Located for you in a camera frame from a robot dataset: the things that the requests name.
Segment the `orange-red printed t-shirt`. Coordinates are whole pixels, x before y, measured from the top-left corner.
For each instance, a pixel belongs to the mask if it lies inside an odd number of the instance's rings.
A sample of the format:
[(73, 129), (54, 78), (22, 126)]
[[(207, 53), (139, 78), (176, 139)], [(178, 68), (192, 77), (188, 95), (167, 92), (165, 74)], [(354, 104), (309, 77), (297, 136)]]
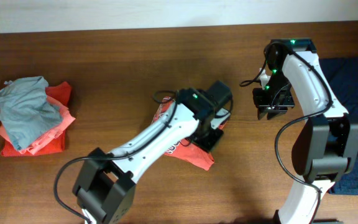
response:
[[(158, 110), (155, 112), (152, 123), (157, 121), (169, 109), (171, 102), (159, 104)], [(227, 121), (219, 129), (224, 129)], [(194, 166), (202, 168), (206, 171), (214, 164), (213, 156), (210, 152), (205, 152), (195, 144), (189, 144), (189, 140), (182, 139), (170, 146), (164, 153), (165, 156), (174, 157), (189, 162)]]

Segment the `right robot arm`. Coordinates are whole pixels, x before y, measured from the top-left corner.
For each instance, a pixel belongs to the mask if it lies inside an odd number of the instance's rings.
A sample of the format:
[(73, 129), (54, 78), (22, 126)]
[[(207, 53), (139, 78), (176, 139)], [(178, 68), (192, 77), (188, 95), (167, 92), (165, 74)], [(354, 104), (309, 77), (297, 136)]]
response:
[[(265, 62), (253, 89), (259, 119), (272, 119), (293, 108), (297, 100), (303, 115), (277, 133), (274, 150), (283, 171), (293, 179), (290, 193), (273, 222), (313, 223), (325, 193), (350, 173), (358, 153), (358, 120), (339, 102), (319, 64), (310, 39), (273, 39), (264, 49)], [(297, 137), (291, 160), (295, 173), (283, 164), (279, 137), (290, 126), (305, 125)]]

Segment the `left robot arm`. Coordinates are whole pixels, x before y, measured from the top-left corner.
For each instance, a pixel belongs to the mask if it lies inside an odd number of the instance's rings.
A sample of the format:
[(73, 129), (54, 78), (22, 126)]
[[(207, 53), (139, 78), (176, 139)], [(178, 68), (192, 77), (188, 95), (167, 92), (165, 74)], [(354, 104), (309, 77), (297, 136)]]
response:
[(223, 135), (232, 93), (223, 82), (207, 90), (181, 89), (166, 112), (129, 142), (108, 153), (96, 148), (84, 160), (73, 186), (85, 223), (117, 223), (131, 207), (145, 171), (170, 147), (187, 139), (211, 152)]

